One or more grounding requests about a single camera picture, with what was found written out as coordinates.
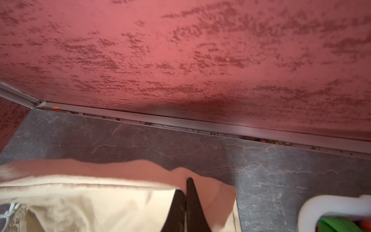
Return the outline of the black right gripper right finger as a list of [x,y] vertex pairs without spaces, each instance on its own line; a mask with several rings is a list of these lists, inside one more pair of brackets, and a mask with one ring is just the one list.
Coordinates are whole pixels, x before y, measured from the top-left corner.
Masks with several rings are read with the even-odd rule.
[[188,232],[211,232],[192,178],[186,181],[186,229]]

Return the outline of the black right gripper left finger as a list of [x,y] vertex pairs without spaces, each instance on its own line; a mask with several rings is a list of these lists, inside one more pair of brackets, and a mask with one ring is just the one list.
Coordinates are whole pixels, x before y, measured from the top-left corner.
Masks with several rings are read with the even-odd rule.
[[176,190],[173,201],[161,232],[184,232],[186,214],[186,195]]

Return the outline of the beige shorts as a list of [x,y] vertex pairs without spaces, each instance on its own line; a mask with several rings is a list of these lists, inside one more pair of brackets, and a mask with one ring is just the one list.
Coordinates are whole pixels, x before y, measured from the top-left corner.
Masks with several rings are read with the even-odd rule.
[[161,232],[174,193],[194,180],[212,232],[239,232],[237,192],[186,168],[147,160],[97,164],[73,159],[1,166],[5,232]]

